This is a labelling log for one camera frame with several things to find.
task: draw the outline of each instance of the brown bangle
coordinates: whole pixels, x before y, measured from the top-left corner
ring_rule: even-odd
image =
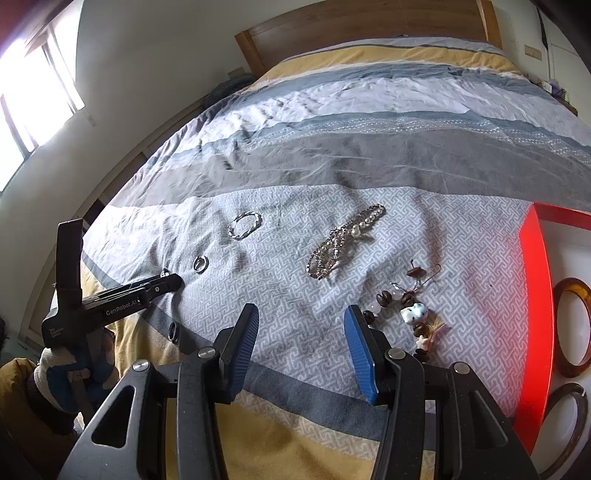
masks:
[[[591,337],[589,338],[589,345],[587,346],[587,352],[578,365],[573,365],[564,356],[562,347],[560,346],[560,340],[558,339],[558,303],[560,297],[565,291],[574,293],[581,299],[585,308],[587,309],[587,315],[589,317],[589,328],[591,329],[591,288],[587,284],[578,278],[565,278],[559,281],[553,290],[554,297],[554,358],[556,359],[556,367],[562,376],[566,378],[578,377],[591,365]]]
[[[556,406],[556,404],[566,395],[572,395],[572,397],[577,402],[577,421],[574,424],[573,434],[570,436],[570,440],[562,453],[558,456],[558,458],[554,461],[552,465],[550,465],[546,470],[540,473],[540,479],[545,480],[552,475],[554,475],[560,467],[564,465],[566,460],[570,457],[573,453],[574,448],[577,446],[581,435],[583,434],[583,430],[585,428],[585,422],[587,421],[587,412],[589,410],[589,405],[587,403],[587,395],[585,395],[585,389],[581,387],[581,385],[576,383],[567,383],[566,385],[562,385],[562,387],[557,388],[552,392],[550,398],[548,399],[548,405],[546,407],[546,413],[544,415],[544,419],[548,416],[550,411]]]

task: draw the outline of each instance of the wooden headboard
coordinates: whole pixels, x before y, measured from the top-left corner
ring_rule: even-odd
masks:
[[[325,0],[236,35],[252,73],[293,55],[364,38],[444,36],[502,48],[491,0]]]

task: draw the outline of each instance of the bright window light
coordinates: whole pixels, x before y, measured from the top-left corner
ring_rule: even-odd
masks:
[[[49,65],[43,48],[29,53],[18,70],[12,72],[11,80],[4,95],[18,132],[28,149],[27,137],[43,145],[73,115],[67,92]]]
[[[76,46],[78,43],[78,26],[80,25],[82,3],[83,0],[73,0],[51,22],[55,39],[60,46],[61,56],[73,80],[76,80]]]
[[[21,166],[23,156],[0,109],[0,192]]]

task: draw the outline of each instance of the window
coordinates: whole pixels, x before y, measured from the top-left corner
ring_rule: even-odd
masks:
[[[0,193],[84,107],[73,79],[81,9],[82,0],[74,0],[26,49],[17,41],[0,59]]]

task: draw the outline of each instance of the screw head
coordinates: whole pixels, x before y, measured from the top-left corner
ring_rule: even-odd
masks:
[[[216,349],[212,346],[204,346],[197,352],[199,358],[213,358],[216,354]]]
[[[456,373],[460,375],[467,375],[470,373],[470,366],[468,364],[465,364],[464,362],[456,363],[453,366],[453,369],[456,371]]]
[[[143,372],[148,368],[150,368],[150,362],[148,362],[147,360],[136,360],[133,364],[133,369],[136,372]]]
[[[386,353],[392,360],[402,360],[406,356],[406,352],[401,348],[391,348]]]

